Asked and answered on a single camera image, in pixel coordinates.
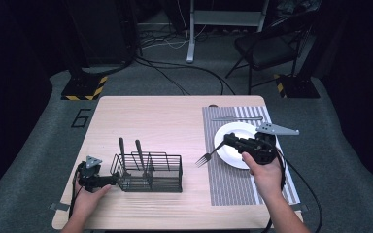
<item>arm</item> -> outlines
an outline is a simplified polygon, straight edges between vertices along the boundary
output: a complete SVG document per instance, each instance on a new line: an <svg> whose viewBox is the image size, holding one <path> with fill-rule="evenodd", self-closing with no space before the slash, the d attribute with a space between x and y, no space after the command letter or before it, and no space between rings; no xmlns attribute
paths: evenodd
<svg viewBox="0 0 373 233"><path fill-rule="evenodd" d="M242 157L254 175L259 194L265 201L277 232L310 232L287 203L281 191L281 167L278 158L266 165L257 164L246 152Z"/></svg>
<svg viewBox="0 0 373 233"><path fill-rule="evenodd" d="M61 232L83 232L87 219L96 209L99 200L111 189L111 186L108 184L94 193L86 191L84 187L80 189L81 187L78 185L77 180L75 185L77 197L75 200L74 213L72 213L71 218L69 218Z"/></svg>

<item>gray placemat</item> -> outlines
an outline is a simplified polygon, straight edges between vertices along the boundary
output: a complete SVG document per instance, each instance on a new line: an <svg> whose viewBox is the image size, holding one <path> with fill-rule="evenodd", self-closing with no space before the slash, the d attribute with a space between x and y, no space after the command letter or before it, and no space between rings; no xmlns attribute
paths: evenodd
<svg viewBox="0 0 373 233"><path fill-rule="evenodd" d="M214 137L217 131L231 121L211 121L215 117L263 117L263 120L239 120L255 127L263 122L271 122L266 107L204 107L202 109L207 152L214 150ZM226 164L217 154L208 162L211 204L213 206L260 205L262 198L256 191L254 178L248 170L234 168ZM291 204L299 203L289 170L286 169L284 197Z"/></svg>

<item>black wire basket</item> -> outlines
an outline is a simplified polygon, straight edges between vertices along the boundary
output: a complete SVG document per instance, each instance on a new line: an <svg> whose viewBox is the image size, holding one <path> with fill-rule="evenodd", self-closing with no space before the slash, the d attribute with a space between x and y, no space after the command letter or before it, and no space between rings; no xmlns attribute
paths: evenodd
<svg viewBox="0 0 373 233"><path fill-rule="evenodd" d="M180 155L166 152L115 154L111 174L126 192L182 192L183 164Z"/></svg>

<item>metal fork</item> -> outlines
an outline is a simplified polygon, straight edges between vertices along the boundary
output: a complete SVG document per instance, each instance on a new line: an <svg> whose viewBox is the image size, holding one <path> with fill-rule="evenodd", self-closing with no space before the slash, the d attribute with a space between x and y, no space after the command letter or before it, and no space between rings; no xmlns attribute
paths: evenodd
<svg viewBox="0 0 373 233"><path fill-rule="evenodd" d="M218 149L220 149L223 145L224 142L222 141L212 152L205 153L204 155L202 155L202 157L195 162L196 166L201 167L205 163L209 162L212 158L212 154L215 153L215 151L217 151Z"/></svg>

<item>wooden table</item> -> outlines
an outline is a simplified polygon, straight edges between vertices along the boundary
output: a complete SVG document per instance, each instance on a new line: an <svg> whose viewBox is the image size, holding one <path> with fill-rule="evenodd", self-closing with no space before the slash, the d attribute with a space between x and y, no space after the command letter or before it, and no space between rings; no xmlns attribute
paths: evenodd
<svg viewBox="0 0 373 233"><path fill-rule="evenodd" d="M212 206L206 165L195 166L205 153L202 107L264 106L259 96L108 96L99 100L61 203L71 201L73 173L87 155L102 159L101 176L109 170L119 137L125 151L180 154L183 160L182 193L123 192L114 186L100 201L87 229L194 230L254 229L269 219L264 205ZM68 213L56 211L52 226L61 229Z"/></svg>

